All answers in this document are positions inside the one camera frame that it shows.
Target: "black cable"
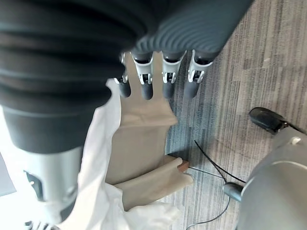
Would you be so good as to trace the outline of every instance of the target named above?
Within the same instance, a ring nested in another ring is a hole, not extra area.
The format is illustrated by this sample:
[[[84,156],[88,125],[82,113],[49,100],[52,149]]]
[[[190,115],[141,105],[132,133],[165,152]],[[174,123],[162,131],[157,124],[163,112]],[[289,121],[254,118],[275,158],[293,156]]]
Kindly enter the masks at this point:
[[[218,177],[218,178],[222,178],[222,177],[221,177],[220,175],[218,175],[218,174],[214,174],[214,173],[211,173],[211,172],[206,172],[206,171],[201,170],[201,169],[197,169],[197,168],[193,168],[193,167],[189,167],[189,169],[193,169],[193,170],[196,170],[196,171],[199,171],[199,172],[202,172],[202,173],[211,175],[211,176],[216,176],[216,177]]]
[[[226,178],[224,177],[224,175],[221,173],[221,171],[218,169],[217,165],[210,159],[210,162],[211,164],[215,167],[215,169],[219,172],[219,174],[221,175],[221,178],[224,180],[225,183],[227,183],[227,180]],[[214,217],[213,219],[210,219],[210,220],[206,220],[206,221],[201,221],[201,222],[196,222],[196,223],[193,223],[193,224],[190,224],[188,225],[188,227],[186,228],[186,230],[188,230],[189,228],[195,226],[195,225],[199,225],[199,224],[206,224],[206,223],[209,223],[209,222],[212,222],[216,219],[218,219],[219,217],[221,217],[228,209],[229,207],[229,203],[230,203],[230,197],[228,197],[228,202],[227,202],[227,205],[226,207],[224,208],[224,210],[219,214],[217,215],[216,217]]]
[[[240,178],[237,178],[236,176],[232,175],[231,173],[227,172],[225,169],[223,169],[222,167],[220,167],[218,164],[216,164],[206,153],[205,151],[199,146],[199,144],[197,143],[196,140],[194,140],[195,144],[197,145],[197,147],[200,149],[200,151],[203,153],[203,155],[211,162],[211,164],[217,169],[217,171],[220,173],[220,170],[222,170],[224,173],[228,174],[229,176],[235,178],[236,180],[246,183],[246,181],[241,180]]]

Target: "black rubber tip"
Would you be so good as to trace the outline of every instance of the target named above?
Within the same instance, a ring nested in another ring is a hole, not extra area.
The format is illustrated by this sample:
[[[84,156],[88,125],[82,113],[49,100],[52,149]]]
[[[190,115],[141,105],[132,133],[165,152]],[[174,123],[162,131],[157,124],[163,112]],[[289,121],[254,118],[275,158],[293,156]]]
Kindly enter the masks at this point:
[[[185,88],[184,88],[184,96],[186,98],[192,99],[197,95],[197,91],[200,84],[193,81],[193,82],[187,82]]]
[[[249,117],[253,123],[272,134],[276,134],[285,122],[283,116],[263,107],[253,108]]]
[[[154,90],[152,84],[142,85],[142,96],[145,100],[150,100],[153,97]]]
[[[173,97],[175,91],[175,84],[173,83],[163,83],[163,96],[167,99]]]
[[[120,82],[119,89],[120,89],[120,95],[122,97],[130,97],[131,87],[130,87],[129,80],[126,83]]]

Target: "gray carpet floor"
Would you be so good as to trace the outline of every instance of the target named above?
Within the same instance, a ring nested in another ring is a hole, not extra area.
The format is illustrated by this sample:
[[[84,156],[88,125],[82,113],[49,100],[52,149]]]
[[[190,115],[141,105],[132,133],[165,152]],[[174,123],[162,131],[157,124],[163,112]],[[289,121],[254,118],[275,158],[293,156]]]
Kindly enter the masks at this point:
[[[307,1],[255,0],[193,100],[183,98],[188,67],[186,56],[170,101],[178,124],[169,130],[166,153],[216,173],[194,144],[197,140],[218,164],[247,179],[272,143],[269,133],[249,121],[250,109],[267,107],[307,128]],[[195,184],[163,199],[182,210],[173,230],[210,219],[227,203],[222,179],[188,173]],[[222,218],[191,229],[233,230],[238,209],[231,202]]]

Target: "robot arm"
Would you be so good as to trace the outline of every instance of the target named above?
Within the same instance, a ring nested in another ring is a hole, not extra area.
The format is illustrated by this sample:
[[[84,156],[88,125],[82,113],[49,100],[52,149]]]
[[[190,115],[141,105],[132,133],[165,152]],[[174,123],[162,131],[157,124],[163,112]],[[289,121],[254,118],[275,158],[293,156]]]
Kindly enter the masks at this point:
[[[180,61],[186,50],[196,50],[188,90],[195,96],[204,67],[222,50],[251,3],[0,2],[0,104],[12,141],[28,162],[24,170],[37,200],[52,213],[50,222],[62,222],[73,209],[94,110],[111,96],[107,79],[123,76],[120,53],[132,50],[134,57],[142,57],[162,50],[167,61],[165,87],[172,91],[169,82],[175,82],[178,65],[171,63]],[[174,54],[181,55],[173,60]],[[152,76],[148,74],[139,77],[149,99]]]

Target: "white cloth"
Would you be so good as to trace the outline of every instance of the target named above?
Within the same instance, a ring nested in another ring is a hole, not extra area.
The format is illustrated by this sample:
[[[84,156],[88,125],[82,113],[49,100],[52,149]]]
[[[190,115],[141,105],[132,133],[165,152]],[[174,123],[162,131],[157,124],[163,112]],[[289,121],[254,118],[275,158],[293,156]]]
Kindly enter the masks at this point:
[[[177,208],[169,204],[154,202],[146,206],[134,207],[125,212],[122,204],[122,191],[105,183],[112,136],[120,124],[118,86],[113,80],[109,80],[108,86],[112,90],[112,97],[105,106],[96,109],[87,134],[78,177],[79,194],[75,207],[71,215],[58,227],[61,230],[165,230],[178,218],[179,210]],[[12,228],[11,221],[14,221],[15,224],[21,223],[26,220],[26,214],[33,215],[36,212],[34,205],[31,205],[33,201],[30,202],[28,199],[28,193],[25,192],[22,185],[18,185],[24,181],[21,182],[20,172],[16,172],[17,160],[14,159],[13,153],[7,152],[9,148],[4,148],[10,144],[12,143],[7,142],[0,146],[0,151],[18,195],[15,195],[14,199],[10,198],[9,202],[7,199],[5,205],[10,206],[12,213],[9,214],[14,214],[13,211],[19,209],[19,216],[15,213],[15,217],[7,219],[10,222],[10,227],[3,229],[18,229]],[[1,202],[0,197],[0,216],[3,217],[1,212],[6,213],[6,211]]]

